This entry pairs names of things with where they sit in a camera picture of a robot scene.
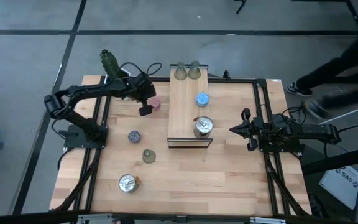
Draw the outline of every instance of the tin can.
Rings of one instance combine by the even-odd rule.
[[[139,183],[137,181],[137,177],[126,174],[119,179],[118,186],[123,192],[132,193],[137,190]]]
[[[194,125],[194,135],[198,138],[207,138],[211,134],[213,126],[209,117],[199,117]]]

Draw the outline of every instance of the shoe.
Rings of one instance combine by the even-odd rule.
[[[309,112],[309,114],[311,114],[315,118],[324,120],[329,117],[328,110],[324,109],[317,102],[317,100],[308,100],[308,101],[303,101],[302,103],[305,106],[306,110]]]
[[[304,97],[310,97],[313,94],[313,92],[310,89],[304,89],[304,90],[298,89],[295,85],[295,82],[287,85],[287,92]]]

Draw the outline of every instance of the blue bottle cap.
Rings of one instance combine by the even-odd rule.
[[[198,106],[206,106],[209,101],[209,96],[206,93],[198,93],[196,96],[196,103]]]

